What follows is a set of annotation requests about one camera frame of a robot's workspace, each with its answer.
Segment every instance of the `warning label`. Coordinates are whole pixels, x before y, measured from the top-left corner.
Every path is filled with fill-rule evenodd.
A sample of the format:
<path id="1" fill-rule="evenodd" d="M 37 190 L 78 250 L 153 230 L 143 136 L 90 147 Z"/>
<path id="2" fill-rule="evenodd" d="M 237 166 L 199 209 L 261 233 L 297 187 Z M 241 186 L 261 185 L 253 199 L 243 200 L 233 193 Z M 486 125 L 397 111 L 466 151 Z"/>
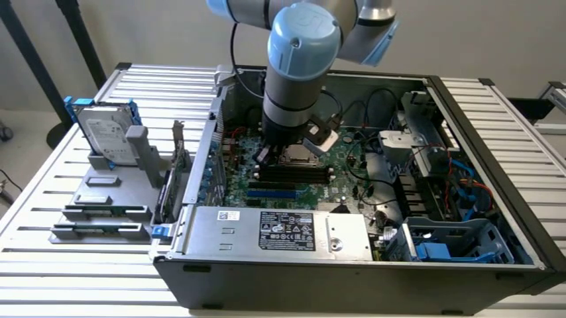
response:
<path id="1" fill-rule="evenodd" d="M 316 251 L 314 225 L 313 213 L 262 212 L 261 249 Z"/>

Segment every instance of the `black pole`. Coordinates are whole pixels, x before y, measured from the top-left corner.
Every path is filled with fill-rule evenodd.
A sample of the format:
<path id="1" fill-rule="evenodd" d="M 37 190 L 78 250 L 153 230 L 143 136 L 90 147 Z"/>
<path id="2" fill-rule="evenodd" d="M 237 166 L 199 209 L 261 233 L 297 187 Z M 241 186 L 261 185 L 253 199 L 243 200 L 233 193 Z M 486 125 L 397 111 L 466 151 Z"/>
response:
<path id="1" fill-rule="evenodd" d="M 59 116 L 59 120 L 62 121 L 62 123 L 53 128 L 47 135 L 47 143 L 51 148 L 55 148 L 62 141 L 65 134 L 71 129 L 73 119 L 65 109 L 62 95 L 59 94 L 54 80 L 50 76 L 50 72 L 47 71 L 42 62 L 37 48 L 34 47 L 33 41 L 30 40 L 29 34 L 26 33 L 25 26 L 22 25 L 21 19 L 18 18 L 10 0 L 0 0 L 0 19 L 7 26 L 10 36 L 13 37 L 18 48 L 21 49 L 21 53 L 25 56 L 34 76 L 39 82 L 39 85 L 42 86 L 43 92 L 46 93 L 57 115 Z"/>
<path id="2" fill-rule="evenodd" d="M 63 12 L 67 23 L 73 31 L 73 36 L 78 42 L 81 53 L 86 59 L 89 70 L 91 71 L 93 79 L 97 87 L 101 89 L 107 82 L 107 75 L 101 64 L 99 56 L 97 55 L 95 46 L 89 36 L 87 26 L 81 16 L 78 0 L 55 0 L 59 9 Z"/>

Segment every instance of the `robotic arm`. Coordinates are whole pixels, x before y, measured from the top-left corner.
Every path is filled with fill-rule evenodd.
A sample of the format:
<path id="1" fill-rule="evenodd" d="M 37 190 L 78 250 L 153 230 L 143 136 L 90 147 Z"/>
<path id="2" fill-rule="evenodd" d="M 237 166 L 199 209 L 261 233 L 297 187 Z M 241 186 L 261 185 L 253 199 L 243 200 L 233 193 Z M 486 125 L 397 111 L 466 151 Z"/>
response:
<path id="1" fill-rule="evenodd" d="M 338 139 L 313 115 L 325 75 L 337 58 L 377 66 L 390 46 L 398 22 L 392 0 L 207 0 L 213 12 L 271 30 L 263 96 L 266 148 L 304 138 L 322 155 Z"/>

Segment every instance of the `sticker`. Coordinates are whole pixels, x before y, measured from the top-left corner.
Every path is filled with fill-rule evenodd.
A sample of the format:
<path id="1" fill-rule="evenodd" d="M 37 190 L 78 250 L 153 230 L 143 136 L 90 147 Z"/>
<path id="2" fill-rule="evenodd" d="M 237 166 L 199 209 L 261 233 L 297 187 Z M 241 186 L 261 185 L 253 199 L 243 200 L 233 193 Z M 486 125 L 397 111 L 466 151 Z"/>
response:
<path id="1" fill-rule="evenodd" d="M 262 211 L 259 221 L 261 249 L 316 251 L 314 226 L 313 213 Z"/>
<path id="2" fill-rule="evenodd" d="M 133 148 L 126 140 L 126 132 L 115 121 L 87 120 L 89 131 L 98 151 L 115 164 L 137 164 Z"/>
<path id="3" fill-rule="evenodd" d="M 239 221 L 241 212 L 239 211 L 219 211 L 219 221 Z"/>

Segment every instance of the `white wall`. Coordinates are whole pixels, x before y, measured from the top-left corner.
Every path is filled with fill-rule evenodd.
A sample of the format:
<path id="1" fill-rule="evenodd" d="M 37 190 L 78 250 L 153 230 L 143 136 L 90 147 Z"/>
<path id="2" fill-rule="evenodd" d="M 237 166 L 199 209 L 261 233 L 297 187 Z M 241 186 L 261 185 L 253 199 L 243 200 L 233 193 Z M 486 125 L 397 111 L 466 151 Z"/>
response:
<path id="1" fill-rule="evenodd" d="M 54 0 L 13 0 L 63 95 L 93 96 L 95 85 Z M 508 95 L 534 96 L 566 80 L 565 0 L 396 0 L 402 21 L 377 69 L 337 69 L 492 78 Z M 118 62 L 215 66 L 227 63 L 231 24 L 205 0 L 81 0 L 110 74 Z M 269 33 L 239 29 L 237 59 L 266 63 Z M 0 108 L 50 110 L 26 62 L 0 25 Z"/>

